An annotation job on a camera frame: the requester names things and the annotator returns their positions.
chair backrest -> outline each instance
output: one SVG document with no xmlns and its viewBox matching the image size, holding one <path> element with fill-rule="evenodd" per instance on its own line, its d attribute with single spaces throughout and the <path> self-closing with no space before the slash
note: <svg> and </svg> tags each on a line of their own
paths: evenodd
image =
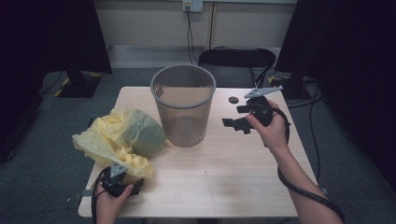
<svg viewBox="0 0 396 224">
<path fill-rule="evenodd" d="M 262 87 L 265 73 L 274 65 L 276 56 L 268 49 L 216 47 L 204 51 L 198 65 L 207 69 L 224 88 Z M 263 68 L 255 78 L 253 67 Z"/>
</svg>

crumpled plastic bag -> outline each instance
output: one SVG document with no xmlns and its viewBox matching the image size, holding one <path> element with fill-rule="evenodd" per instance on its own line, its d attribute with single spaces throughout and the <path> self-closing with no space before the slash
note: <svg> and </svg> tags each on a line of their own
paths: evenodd
<svg viewBox="0 0 396 224">
<path fill-rule="evenodd" d="M 116 162 L 128 167 L 124 183 L 152 178 L 152 165 L 146 157 L 168 142 L 160 124 L 135 108 L 114 108 L 72 138 L 75 148 L 98 164 L 109 166 Z"/>
</svg>

power cord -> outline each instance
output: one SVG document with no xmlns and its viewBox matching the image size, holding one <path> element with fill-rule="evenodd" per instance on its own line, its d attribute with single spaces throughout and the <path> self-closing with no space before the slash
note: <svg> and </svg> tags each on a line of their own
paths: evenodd
<svg viewBox="0 0 396 224">
<path fill-rule="evenodd" d="M 272 73 L 270 73 L 270 74 L 263 74 L 263 75 L 264 75 L 264 78 L 266 78 L 266 77 L 268 77 L 268 76 L 271 76 L 271 75 L 277 73 L 277 71 L 275 71 L 275 67 L 274 67 L 274 66 L 272 66 L 272 67 L 270 67 L 270 68 L 268 69 L 268 71 L 270 71 L 270 70 L 274 70 L 274 72 L 272 72 Z M 254 77 L 255 77 L 255 79 L 256 79 L 256 78 L 259 77 L 261 74 L 256 75 L 255 72 L 263 72 L 263 69 L 253 69 L 253 68 L 251 68 L 251 71 L 253 72 Z"/>
<path fill-rule="evenodd" d="M 105 190 L 104 190 L 104 191 L 102 191 L 102 192 L 97 193 L 97 192 L 96 192 L 96 191 L 97 191 L 97 185 L 99 184 L 102 175 L 103 175 L 105 172 L 107 172 L 109 169 L 110 169 L 109 166 L 107 166 L 105 169 L 103 169 L 103 170 L 99 173 L 99 175 L 96 177 L 96 180 L 95 180 L 95 182 L 93 183 L 93 191 L 92 191 L 92 199 L 91 199 L 91 212 L 92 212 L 92 220 L 93 220 L 93 223 L 94 223 L 94 224 L 96 223 L 96 201 L 97 201 L 97 198 L 99 197 L 99 195 L 100 195 L 101 193 L 105 192 Z"/>
<path fill-rule="evenodd" d="M 189 28 L 187 30 L 187 48 L 189 50 L 190 63 L 193 64 L 192 59 L 191 59 L 191 51 L 192 51 L 192 57 L 194 58 L 195 63 L 198 64 L 198 61 L 195 58 L 194 42 L 192 39 L 192 29 L 191 29 L 191 21 L 190 21 L 190 7 L 186 7 L 186 12 L 187 12 L 187 18 L 189 21 Z"/>
<path fill-rule="evenodd" d="M 313 127 L 313 120 L 312 120 L 312 110 L 314 108 L 314 103 L 316 103 L 317 101 L 320 101 L 322 99 L 323 94 L 320 95 L 320 97 L 317 99 L 318 97 L 318 92 L 319 92 L 320 86 L 319 84 L 317 85 L 317 89 L 315 90 L 314 93 L 314 97 L 312 99 L 311 102 L 302 104 L 302 105 L 295 105 L 295 106 L 288 106 L 288 109 L 292 109 L 292 108 L 296 108 L 296 107 L 300 107 L 300 106 L 305 106 L 305 105 L 311 105 L 309 108 L 309 126 L 311 129 L 311 133 L 312 133 L 312 138 L 314 140 L 314 146 L 315 146 L 315 151 L 317 154 L 317 162 L 318 162 L 318 166 L 317 166 L 317 181 L 319 182 L 320 179 L 320 155 L 319 155 L 319 150 L 318 150 L 318 142 L 317 142 L 317 138 L 315 136 L 315 131 L 314 131 L 314 127 Z"/>
</svg>

black cable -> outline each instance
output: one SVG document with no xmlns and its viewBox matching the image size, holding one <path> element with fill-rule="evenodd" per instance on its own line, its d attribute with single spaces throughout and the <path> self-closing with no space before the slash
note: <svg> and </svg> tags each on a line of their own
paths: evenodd
<svg viewBox="0 0 396 224">
<path fill-rule="evenodd" d="M 46 89 L 45 91 L 43 91 L 42 93 L 39 93 L 39 95 L 43 96 L 44 94 L 46 94 L 50 89 L 52 89 L 52 87 L 59 81 L 59 79 L 61 78 L 61 74 L 63 71 L 61 71 L 59 73 L 58 78 L 56 78 L 56 80 L 52 83 L 52 85 L 50 85 L 50 87 L 48 89 Z"/>
<path fill-rule="evenodd" d="M 189 57 L 190 57 L 190 63 L 193 64 L 192 59 L 191 59 L 191 52 L 190 52 L 190 48 L 192 51 L 192 57 L 195 60 L 195 63 L 198 64 L 197 59 L 195 58 L 195 52 L 194 52 L 194 42 L 192 39 L 192 29 L 191 29 L 191 21 L 190 21 L 190 8 L 186 7 L 186 12 L 187 12 L 187 18 L 189 21 L 189 28 L 187 30 L 187 48 L 189 49 Z"/>
<path fill-rule="evenodd" d="M 268 71 L 269 71 L 269 70 L 274 70 L 274 69 L 275 69 L 274 67 L 270 67 L 270 68 L 268 69 Z M 254 70 L 254 69 L 252 69 L 252 70 L 253 70 L 253 72 L 263 71 L 263 70 Z M 271 76 L 271 75 L 273 75 L 273 74 L 275 74 L 275 73 L 278 73 L 278 72 L 274 70 L 273 73 L 270 73 L 270 74 L 259 74 L 259 75 L 256 75 L 256 76 L 259 77 L 259 76 L 261 76 L 261 75 L 264 75 L 264 78 L 266 78 L 266 77 Z"/>
<path fill-rule="evenodd" d="M 309 108 L 309 126 L 311 127 L 312 138 L 314 139 L 314 145 L 315 145 L 315 149 L 317 152 L 317 161 L 318 161 L 317 181 L 319 182 L 319 179 L 320 179 L 320 155 L 319 155 L 319 150 L 318 150 L 317 138 L 315 137 L 314 125 L 312 124 L 312 109 L 314 108 L 314 103 L 316 102 L 315 99 L 317 98 L 318 91 L 319 91 L 319 85 L 317 87 L 317 90 L 315 91 L 314 100 L 311 103 L 311 107 Z"/>
<path fill-rule="evenodd" d="M 210 10 L 210 32 L 209 32 L 209 48 L 212 48 L 212 33 L 213 32 L 213 25 L 214 25 L 214 19 L 215 19 L 215 12 L 214 9 L 215 8 L 215 2 L 212 2 L 212 9 Z"/>
<path fill-rule="evenodd" d="M 103 169 L 103 170 L 99 173 L 99 175 L 96 177 L 96 180 L 95 180 L 95 182 L 93 183 L 92 199 L 91 199 L 91 212 L 92 212 L 92 220 L 93 220 L 93 223 L 94 223 L 94 224 L 96 223 L 96 201 L 97 201 L 97 197 L 98 197 L 101 193 L 103 193 L 103 191 L 100 192 L 100 193 L 98 193 L 98 194 L 96 193 L 97 185 L 99 184 L 99 181 L 100 181 L 102 175 L 103 175 L 108 169 L 110 169 L 109 166 L 107 166 L 105 169 Z"/>
<path fill-rule="evenodd" d="M 285 126 L 286 126 L 286 141 L 289 143 L 289 139 L 290 139 L 290 123 L 288 121 L 288 117 L 286 117 L 285 113 L 283 113 L 283 111 L 281 111 L 279 108 L 275 108 L 275 107 L 271 107 L 271 110 L 273 112 L 276 112 L 278 115 L 280 115 L 283 120 L 285 120 Z"/>
<path fill-rule="evenodd" d="M 274 70 L 275 69 L 275 67 L 274 66 L 272 66 L 272 67 L 270 67 L 269 69 L 268 69 L 268 71 L 269 70 Z M 264 69 L 251 69 L 251 70 L 253 70 L 253 71 L 255 71 L 255 72 L 257 72 L 257 71 L 264 71 Z"/>
<path fill-rule="evenodd" d="M 297 108 L 297 107 L 302 107 L 302 106 L 305 106 L 305 105 L 312 105 L 312 103 L 316 103 L 316 102 L 318 102 L 318 101 L 320 101 L 320 100 L 322 100 L 322 98 L 323 98 L 323 95 L 320 95 L 319 96 L 319 98 L 318 99 L 316 99 L 316 100 L 312 100 L 312 101 L 310 101 L 310 102 L 307 102 L 307 103 L 304 103 L 304 104 L 300 104 L 300 105 L 290 105 L 290 106 L 288 106 L 288 109 L 293 109 L 293 108 Z M 297 104 L 297 103 L 300 103 L 300 102 L 302 102 L 303 100 L 300 100 L 300 101 L 298 101 L 298 102 L 287 102 L 288 104 Z"/>
</svg>

white wall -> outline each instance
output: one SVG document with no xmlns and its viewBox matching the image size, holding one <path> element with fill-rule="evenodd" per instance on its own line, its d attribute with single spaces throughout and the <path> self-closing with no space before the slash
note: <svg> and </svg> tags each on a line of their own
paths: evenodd
<svg viewBox="0 0 396 224">
<path fill-rule="evenodd" d="M 188 18 L 180 1 L 95 1 L 95 5 L 108 45 L 187 47 Z M 193 43 L 206 48 L 280 48 L 294 7 L 205 1 L 203 13 L 191 13 Z"/>
</svg>

